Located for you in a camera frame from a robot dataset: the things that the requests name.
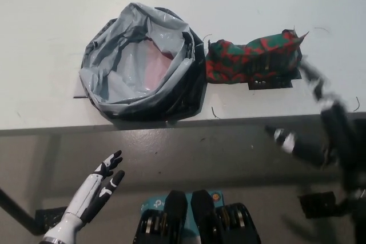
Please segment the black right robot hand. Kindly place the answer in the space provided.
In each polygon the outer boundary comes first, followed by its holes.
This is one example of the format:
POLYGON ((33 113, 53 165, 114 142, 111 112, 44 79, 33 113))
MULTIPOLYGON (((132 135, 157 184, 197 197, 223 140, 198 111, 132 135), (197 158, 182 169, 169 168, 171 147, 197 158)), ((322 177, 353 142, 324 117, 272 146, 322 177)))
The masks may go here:
POLYGON ((337 162, 344 170, 352 168, 357 160, 356 140, 344 105, 335 93, 324 90, 325 78, 315 67, 303 62, 300 69, 320 107, 320 118, 328 143, 312 143, 292 131, 273 126, 266 126, 266 133, 282 151, 315 167, 337 162))

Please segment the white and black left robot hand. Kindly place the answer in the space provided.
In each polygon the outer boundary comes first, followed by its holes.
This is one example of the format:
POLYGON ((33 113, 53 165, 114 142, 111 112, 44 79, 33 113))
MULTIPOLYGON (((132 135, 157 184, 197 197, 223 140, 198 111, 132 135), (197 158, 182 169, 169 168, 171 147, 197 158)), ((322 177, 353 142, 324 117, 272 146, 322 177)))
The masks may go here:
POLYGON ((78 232, 105 206, 125 172, 113 170, 122 162, 119 150, 107 157, 79 187, 61 220, 43 236, 41 243, 76 243, 78 232))

